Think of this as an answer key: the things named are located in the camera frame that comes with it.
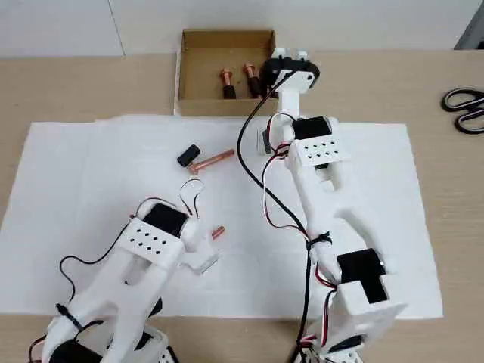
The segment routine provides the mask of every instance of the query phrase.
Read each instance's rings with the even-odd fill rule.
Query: cable tie
[[[74,324],[74,326],[77,328],[79,332],[84,329],[82,325],[77,321],[77,319],[74,318],[73,315],[69,312],[69,309],[66,306],[61,304],[55,304],[55,307],[59,311],[59,314],[68,318]]]
[[[320,235],[318,235],[314,240],[310,240],[309,242],[306,242],[306,249],[308,251],[311,250],[311,248],[318,242],[329,242],[330,244],[333,244],[333,240],[330,238],[330,232],[325,232]]]

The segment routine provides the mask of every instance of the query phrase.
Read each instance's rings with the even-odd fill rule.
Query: cable
[[[185,200],[183,199],[182,197],[182,191],[183,191],[183,188],[185,186],[187,186],[188,184],[192,183],[192,182],[200,182],[202,184],[202,188],[200,189],[200,191],[198,191],[198,193],[195,194],[194,196],[194,201],[193,201],[193,205],[194,205],[194,211],[195,211],[195,216],[197,218],[199,218],[199,214],[198,214],[198,208],[197,208],[197,198],[198,196],[200,195],[200,193],[203,191],[203,189],[205,189],[205,184],[203,183],[203,181],[201,181],[199,178],[192,178],[192,179],[188,179],[181,187],[180,187],[180,190],[178,191],[178,196],[180,197],[180,200],[181,202],[185,205],[185,208],[187,209],[188,211],[188,214],[190,216],[193,215],[193,213],[191,212],[191,208],[188,206],[188,204],[185,202]]]
[[[267,190],[265,177],[266,177],[266,174],[267,174],[269,167],[273,164],[273,162],[276,161],[276,160],[283,160],[286,156],[287,156],[287,152],[282,153],[282,154],[273,155],[271,158],[269,158],[268,162],[264,166],[264,169],[262,170],[262,185],[263,185],[262,205],[263,205],[263,209],[264,209],[264,216],[267,219],[267,222],[272,227],[274,227],[274,228],[295,228],[299,233],[301,233],[303,235],[304,239],[309,242],[309,237],[307,236],[307,234],[304,231],[301,231],[296,225],[276,225],[271,220],[271,217],[269,216],[269,213],[268,213],[267,198],[266,198],[266,192],[265,192]]]
[[[40,338],[37,338],[35,339],[32,344],[30,344],[30,347],[29,347],[29,363],[36,363],[38,362],[38,360],[33,360],[32,358],[32,352],[33,352],[33,349],[40,343],[44,342],[45,338],[47,337],[47,335],[43,335],[41,336]]]
[[[302,65],[299,68],[296,68],[293,70],[291,73],[288,73],[284,76],[284,78],[279,81],[274,87],[272,87],[267,95],[257,104],[256,108],[253,109],[253,111],[250,113],[250,115],[247,117],[245,120],[245,123],[242,125],[242,128],[240,129],[239,136],[237,138],[237,157],[239,159],[240,164],[242,165],[242,168],[244,171],[248,174],[248,176],[261,188],[264,188],[263,183],[261,183],[260,180],[250,171],[246,163],[244,162],[244,159],[242,158],[242,152],[241,152],[241,145],[242,145],[242,137],[244,136],[245,130],[248,127],[250,121],[254,118],[254,116],[259,112],[260,108],[264,105],[264,103],[274,94],[274,92],[282,85],[284,84],[290,77],[292,77],[294,74],[296,74],[298,71],[304,69],[304,67],[308,64],[308,62],[302,63]],[[288,214],[289,217],[296,223],[297,227],[301,230],[304,231],[306,234],[306,229],[304,228],[303,224],[301,221],[297,218],[297,216],[289,209],[287,208],[284,203],[282,203],[279,198],[275,196],[274,193],[270,189],[266,188],[266,193],[271,196],[274,202],[276,202],[277,205],[279,205],[280,208],[282,208],[283,211],[285,211],[286,214]],[[301,355],[301,360],[302,363],[306,363],[306,356],[303,352],[303,349],[301,348],[300,345],[300,340],[303,337],[304,334],[304,327],[306,325],[306,319],[308,315],[308,306],[309,306],[309,283],[310,283],[310,275],[311,275],[311,259],[309,257],[309,251],[307,260],[306,260],[306,277],[305,277],[305,291],[304,291],[304,307],[302,310],[302,317],[301,317],[301,324],[299,326],[299,333],[297,334],[297,339],[296,339],[296,344],[297,348],[299,350],[299,354]]]
[[[98,259],[96,259],[94,261],[85,261],[84,259],[80,259],[79,257],[74,256],[74,255],[67,255],[64,258],[62,258],[62,260],[59,262],[59,271],[69,281],[70,286],[72,287],[72,292],[70,294],[69,302],[71,302],[72,299],[74,298],[74,296],[76,295],[76,285],[74,284],[74,281],[72,280],[72,278],[70,278],[66,274],[66,272],[64,271],[64,267],[63,267],[64,262],[66,262],[68,259],[75,259],[76,261],[81,262],[84,265],[96,265],[97,263],[99,263],[103,259],[105,259],[107,257],[107,255],[109,255],[109,252],[111,252],[111,250],[114,248],[114,246],[116,245],[116,242],[119,240],[119,237],[121,237],[121,234],[124,232],[126,227],[128,227],[128,224],[126,224],[123,227],[123,229],[119,232],[118,236],[116,237],[116,240],[114,240],[113,244],[111,244],[111,246],[107,249],[107,251],[101,257],[99,257]]]
[[[148,198],[144,199],[141,203],[138,204],[138,208],[136,208],[135,217],[138,217],[139,209],[144,204],[144,202],[148,202],[149,200],[161,200],[162,202],[169,204],[173,208],[178,209],[178,206],[176,204],[169,202],[168,200],[165,200],[165,199],[160,198],[160,197],[148,197]]]
[[[285,113],[285,112],[277,112],[275,114],[273,114],[270,118],[269,118],[269,121],[267,122],[267,142],[269,144],[269,146],[271,147],[272,151],[275,152],[275,149],[272,147],[271,145],[271,126],[272,126],[272,120],[276,117],[276,116],[279,116],[279,115],[284,115],[284,116],[287,116],[289,117],[290,119],[292,119],[294,122],[296,121],[296,119],[291,116],[290,114],[288,113]]]
[[[260,108],[264,105],[264,103],[274,94],[274,92],[284,83],[286,82],[291,76],[296,74],[297,71],[302,70],[306,66],[307,62],[304,62],[302,66],[296,70],[293,70],[291,73],[286,74],[286,76],[279,81],[268,93],[265,95],[265,97],[257,104],[256,108],[253,109],[253,111],[250,113],[250,115],[247,117],[245,123],[242,125],[242,128],[240,129],[239,136],[237,138],[237,157],[239,159],[240,164],[242,165],[242,168],[244,171],[248,174],[248,176],[261,188],[263,188],[263,185],[260,180],[250,171],[250,169],[247,167],[243,157],[242,157],[242,152],[241,152],[241,145],[242,145],[242,137],[244,136],[245,130],[248,127],[250,121],[254,118],[254,116],[259,112]],[[297,218],[297,216],[289,209],[287,208],[280,200],[277,198],[274,193],[270,189],[267,189],[267,194],[271,196],[271,198],[276,202],[277,205],[279,205],[280,208],[282,208],[283,211],[285,211],[286,214],[288,214],[289,217],[297,224],[297,226],[304,230],[303,224],[301,221]]]
[[[328,328],[329,328],[329,325],[328,325],[328,318],[329,318],[329,314],[328,314],[328,310],[329,310],[329,305],[330,305],[330,298],[331,298],[331,295],[336,293],[337,292],[337,289],[334,288],[332,289],[332,291],[330,291],[327,295],[326,295],[326,299],[324,300],[324,311],[323,311],[323,316],[324,316],[324,321],[323,321],[323,324],[322,324],[322,334],[321,334],[321,347],[325,346],[326,345],[326,342],[327,342],[327,331],[328,331]]]
[[[326,287],[331,287],[332,289],[335,289],[337,287],[335,284],[332,284],[331,282],[329,282],[328,280],[323,279],[323,277],[320,276],[320,274],[319,274],[319,263],[316,263],[315,277],[316,277],[316,280],[318,280],[318,282],[321,285],[324,285]]]

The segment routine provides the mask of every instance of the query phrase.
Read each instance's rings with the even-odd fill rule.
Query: copper pipe fitting
[[[251,63],[244,64],[244,72],[247,73],[247,77],[249,78],[256,76],[256,68]]]
[[[220,234],[224,232],[225,232],[225,227],[223,225],[220,225],[218,228],[212,231],[212,239],[216,240],[220,236]]]
[[[192,175],[197,175],[198,171],[201,169],[205,169],[206,167],[218,163],[221,160],[227,159],[228,157],[233,157],[235,155],[235,150],[230,149],[227,151],[224,151],[221,154],[215,155],[214,157],[210,157],[207,160],[200,161],[199,163],[192,163],[188,166],[188,171]]]
[[[228,68],[224,68],[220,72],[220,76],[222,77],[224,85],[230,85],[230,78],[232,77],[232,72]]]

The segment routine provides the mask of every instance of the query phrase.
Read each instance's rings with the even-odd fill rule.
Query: scissors
[[[470,101],[461,102],[459,104],[451,104],[450,99],[455,95],[472,96],[473,99]],[[455,128],[465,134],[484,133],[484,118],[482,120],[482,125],[479,127],[469,127],[466,125],[467,121],[484,115],[484,107],[481,107],[481,105],[484,105],[484,92],[472,87],[454,88],[447,92],[440,102],[442,109],[447,112],[458,112],[462,110],[467,111],[467,113],[463,113],[462,115],[458,116],[458,118],[454,121]]]

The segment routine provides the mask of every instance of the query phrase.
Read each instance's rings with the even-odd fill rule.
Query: white wall
[[[187,27],[274,28],[307,49],[453,48],[481,0],[110,0],[127,54]],[[0,57],[121,55],[108,0],[0,0]]]

